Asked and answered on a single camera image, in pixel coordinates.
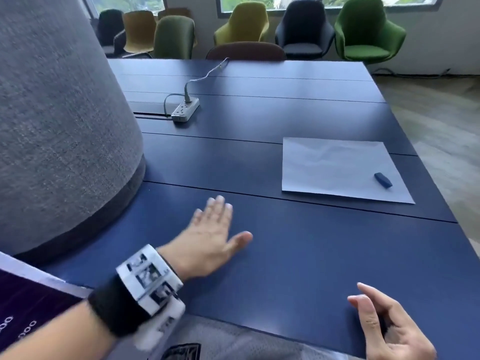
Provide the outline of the person's right hand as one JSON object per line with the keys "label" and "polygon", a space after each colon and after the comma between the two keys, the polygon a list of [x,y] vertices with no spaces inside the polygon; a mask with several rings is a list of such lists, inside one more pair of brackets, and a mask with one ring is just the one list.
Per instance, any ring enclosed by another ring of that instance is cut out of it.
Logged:
{"label": "person's right hand", "polygon": [[372,300],[386,342],[386,349],[366,348],[367,360],[437,360],[434,345],[398,301],[361,282],[357,288]]}

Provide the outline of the person's left hand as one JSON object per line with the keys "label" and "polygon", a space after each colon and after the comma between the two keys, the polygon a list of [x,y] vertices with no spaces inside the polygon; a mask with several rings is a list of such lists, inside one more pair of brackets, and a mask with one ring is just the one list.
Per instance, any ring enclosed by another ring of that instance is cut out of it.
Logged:
{"label": "person's left hand", "polygon": [[204,278],[234,256],[226,253],[232,217],[233,207],[223,196],[209,198],[179,235],[156,250],[182,282]]}

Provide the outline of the person's left forearm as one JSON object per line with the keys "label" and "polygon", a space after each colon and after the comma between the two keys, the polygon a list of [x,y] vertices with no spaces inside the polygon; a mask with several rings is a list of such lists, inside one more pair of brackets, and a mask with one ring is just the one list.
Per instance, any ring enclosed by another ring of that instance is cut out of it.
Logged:
{"label": "person's left forearm", "polygon": [[102,360],[117,342],[85,299],[10,345],[0,360]]}

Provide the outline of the grey printed garment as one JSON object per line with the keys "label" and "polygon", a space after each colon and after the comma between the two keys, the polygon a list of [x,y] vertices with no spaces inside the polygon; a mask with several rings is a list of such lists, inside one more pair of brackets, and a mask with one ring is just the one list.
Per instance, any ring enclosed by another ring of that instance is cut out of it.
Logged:
{"label": "grey printed garment", "polygon": [[364,360],[207,318],[184,315],[148,360]]}

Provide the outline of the white paper sheet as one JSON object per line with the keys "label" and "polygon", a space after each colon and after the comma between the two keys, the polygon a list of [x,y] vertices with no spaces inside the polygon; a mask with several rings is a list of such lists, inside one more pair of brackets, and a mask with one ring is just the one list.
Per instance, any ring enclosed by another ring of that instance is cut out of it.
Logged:
{"label": "white paper sheet", "polygon": [[[393,187],[374,178],[381,172]],[[283,139],[282,191],[415,204],[384,143]]]}

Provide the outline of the white power strip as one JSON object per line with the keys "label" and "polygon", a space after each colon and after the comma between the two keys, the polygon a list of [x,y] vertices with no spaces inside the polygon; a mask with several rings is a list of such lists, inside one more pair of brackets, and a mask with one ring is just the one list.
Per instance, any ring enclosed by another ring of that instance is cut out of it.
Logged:
{"label": "white power strip", "polygon": [[192,98],[190,102],[182,102],[170,115],[171,120],[178,123],[186,123],[195,111],[200,107],[198,98]]}

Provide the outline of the brown chair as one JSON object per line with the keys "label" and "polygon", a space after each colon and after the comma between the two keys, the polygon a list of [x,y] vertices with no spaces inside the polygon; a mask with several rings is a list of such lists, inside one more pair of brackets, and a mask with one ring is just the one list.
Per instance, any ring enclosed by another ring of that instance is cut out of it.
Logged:
{"label": "brown chair", "polygon": [[240,60],[240,61],[270,61],[287,60],[284,50],[269,42],[237,41],[213,47],[206,55],[206,60]]}

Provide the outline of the green fabric chair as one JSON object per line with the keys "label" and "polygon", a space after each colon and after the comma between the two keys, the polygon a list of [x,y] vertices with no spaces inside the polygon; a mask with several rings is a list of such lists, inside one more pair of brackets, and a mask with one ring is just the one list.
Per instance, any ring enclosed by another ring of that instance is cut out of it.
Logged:
{"label": "green fabric chair", "polygon": [[170,15],[157,23],[152,59],[190,60],[195,42],[195,22],[190,17]]}

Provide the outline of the purple white-edged board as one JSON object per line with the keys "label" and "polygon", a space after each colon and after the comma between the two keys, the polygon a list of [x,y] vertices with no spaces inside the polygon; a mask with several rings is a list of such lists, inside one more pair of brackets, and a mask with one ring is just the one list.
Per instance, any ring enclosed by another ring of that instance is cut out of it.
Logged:
{"label": "purple white-edged board", "polygon": [[0,252],[0,352],[81,302],[91,291]]}

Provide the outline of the large grey fabric cylinder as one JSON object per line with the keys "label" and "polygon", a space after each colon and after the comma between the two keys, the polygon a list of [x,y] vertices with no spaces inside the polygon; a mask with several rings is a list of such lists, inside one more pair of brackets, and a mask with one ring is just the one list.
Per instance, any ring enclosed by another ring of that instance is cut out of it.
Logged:
{"label": "large grey fabric cylinder", "polygon": [[0,252],[50,264],[135,198],[143,138],[78,0],[0,0]]}

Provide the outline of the mustard yellow chair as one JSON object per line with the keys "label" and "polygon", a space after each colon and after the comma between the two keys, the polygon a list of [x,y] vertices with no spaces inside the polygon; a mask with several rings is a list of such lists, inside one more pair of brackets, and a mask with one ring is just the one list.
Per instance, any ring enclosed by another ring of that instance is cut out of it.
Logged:
{"label": "mustard yellow chair", "polygon": [[156,19],[149,10],[129,11],[123,14],[126,35],[124,50],[128,53],[152,52]]}

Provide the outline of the dark green chair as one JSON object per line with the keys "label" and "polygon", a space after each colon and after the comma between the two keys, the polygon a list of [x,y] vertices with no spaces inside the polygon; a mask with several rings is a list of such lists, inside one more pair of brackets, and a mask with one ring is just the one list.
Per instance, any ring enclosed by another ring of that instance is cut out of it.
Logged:
{"label": "dark green chair", "polygon": [[124,30],[123,14],[119,9],[105,9],[100,12],[96,27],[100,46],[113,46],[115,36]]}

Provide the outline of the wide window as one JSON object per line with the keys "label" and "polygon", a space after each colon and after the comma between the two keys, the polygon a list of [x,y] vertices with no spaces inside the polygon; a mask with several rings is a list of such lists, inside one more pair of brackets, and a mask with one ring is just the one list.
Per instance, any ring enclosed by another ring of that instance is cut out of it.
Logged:
{"label": "wide window", "polygon": [[[235,7],[243,2],[260,2],[266,7],[268,12],[280,13],[287,9],[293,2],[298,0],[215,0],[219,15],[231,14]],[[349,0],[317,0],[323,3],[326,9],[339,11]],[[381,0],[386,9],[395,11],[405,8],[415,8],[419,10],[431,10],[438,8],[443,0]]]}

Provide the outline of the small window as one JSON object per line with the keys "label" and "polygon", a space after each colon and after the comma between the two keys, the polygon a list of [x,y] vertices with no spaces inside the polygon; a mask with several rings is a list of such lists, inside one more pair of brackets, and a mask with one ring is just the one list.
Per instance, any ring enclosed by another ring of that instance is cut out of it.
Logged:
{"label": "small window", "polygon": [[95,13],[115,9],[122,12],[151,11],[157,15],[167,7],[166,0],[85,0],[87,6]]}

